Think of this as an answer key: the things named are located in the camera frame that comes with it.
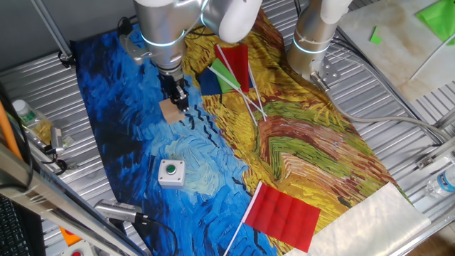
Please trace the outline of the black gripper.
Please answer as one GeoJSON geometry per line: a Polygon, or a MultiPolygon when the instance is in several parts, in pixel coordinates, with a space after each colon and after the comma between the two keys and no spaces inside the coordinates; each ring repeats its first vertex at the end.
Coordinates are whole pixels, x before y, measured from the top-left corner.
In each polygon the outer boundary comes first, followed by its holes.
{"type": "Polygon", "coordinates": [[[180,112],[187,112],[189,109],[188,93],[184,87],[184,76],[180,70],[161,74],[161,88],[180,112]]]}

